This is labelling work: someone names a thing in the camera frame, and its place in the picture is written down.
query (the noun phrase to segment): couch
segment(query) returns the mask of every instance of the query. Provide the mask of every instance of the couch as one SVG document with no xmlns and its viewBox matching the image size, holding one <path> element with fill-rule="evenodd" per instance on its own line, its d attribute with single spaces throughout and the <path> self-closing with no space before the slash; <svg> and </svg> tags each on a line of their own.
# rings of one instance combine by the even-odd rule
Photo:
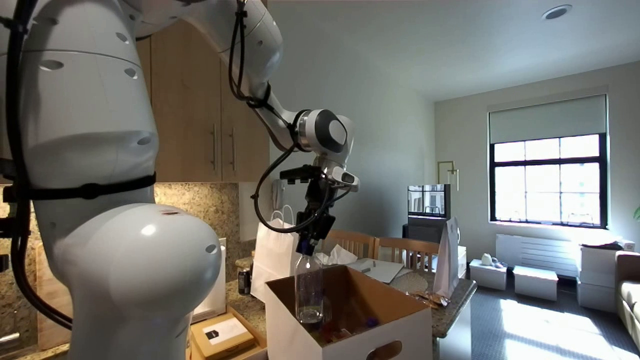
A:
<svg viewBox="0 0 640 360">
<path fill-rule="evenodd" d="M 640 254 L 616 253 L 616 307 L 627 331 L 640 348 Z"/>
</svg>

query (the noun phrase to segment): wooden cabinet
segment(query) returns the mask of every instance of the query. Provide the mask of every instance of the wooden cabinet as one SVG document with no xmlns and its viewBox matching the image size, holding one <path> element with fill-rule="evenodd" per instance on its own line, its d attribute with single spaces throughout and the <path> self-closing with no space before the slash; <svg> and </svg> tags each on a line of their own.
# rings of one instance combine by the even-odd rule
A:
<svg viewBox="0 0 640 360">
<path fill-rule="evenodd" d="M 227 73 L 224 64 L 220 73 Z M 222 78 L 222 178 L 258 181 L 269 166 L 269 134 L 253 109 L 238 101 Z"/>
<path fill-rule="evenodd" d="M 158 182 L 252 182 L 269 165 L 269 135 L 233 97 L 205 38 L 179 21 L 138 42 L 160 149 Z"/>
<path fill-rule="evenodd" d="M 190 24 L 151 36 L 159 182 L 222 181 L 220 58 Z"/>
</svg>

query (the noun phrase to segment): ceiling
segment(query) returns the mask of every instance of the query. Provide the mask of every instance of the ceiling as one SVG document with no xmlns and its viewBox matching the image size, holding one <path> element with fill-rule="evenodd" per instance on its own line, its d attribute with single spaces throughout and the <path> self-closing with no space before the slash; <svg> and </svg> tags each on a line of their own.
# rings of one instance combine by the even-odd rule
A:
<svg viewBox="0 0 640 360">
<path fill-rule="evenodd" d="M 640 0 L 277 2 L 434 101 L 640 60 Z"/>
</svg>

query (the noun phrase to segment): recessed ceiling light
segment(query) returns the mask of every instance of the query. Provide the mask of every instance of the recessed ceiling light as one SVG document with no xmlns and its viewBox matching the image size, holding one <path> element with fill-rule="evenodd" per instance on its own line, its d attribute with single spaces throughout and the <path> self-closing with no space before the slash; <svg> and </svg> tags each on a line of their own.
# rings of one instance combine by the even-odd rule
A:
<svg viewBox="0 0 640 360">
<path fill-rule="evenodd" d="M 556 6 L 555 8 L 549 9 L 544 14 L 542 14 L 542 19 L 543 20 L 557 19 L 560 16 L 568 13 L 569 10 L 571 10 L 571 8 L 573 8 L 573 6 L 569 4 Z"/>
</svg>

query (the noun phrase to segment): cabinet handle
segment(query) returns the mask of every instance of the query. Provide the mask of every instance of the cabinet handle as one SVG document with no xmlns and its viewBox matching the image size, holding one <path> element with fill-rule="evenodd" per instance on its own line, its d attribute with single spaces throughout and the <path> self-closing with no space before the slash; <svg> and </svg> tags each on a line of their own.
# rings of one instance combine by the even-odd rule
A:
<svg viewBox="0 0 640 360">
<path fill-rule="evenodd" d="M 231 134 L 229 136 L 231 136 L 231 165 L 234 172 L 236 172 L 236 127 L 235 126 L 231 127 Z"/>
<path fill-rule="evenodd" d="M 211 141 L 213 143 L 213 160 L 211 160 L 211 165 L 213 165 L 213 171 L 217 171 L 217 167 L 218 167 L 218 152 L 216 151 L 216 139 L 218 135 L 218 127 L 217 125 L 214 123 L 213 124 L 213 130 L 211 131 L 211 136 L 213 137 L 213 140 Z"/>
</svg>

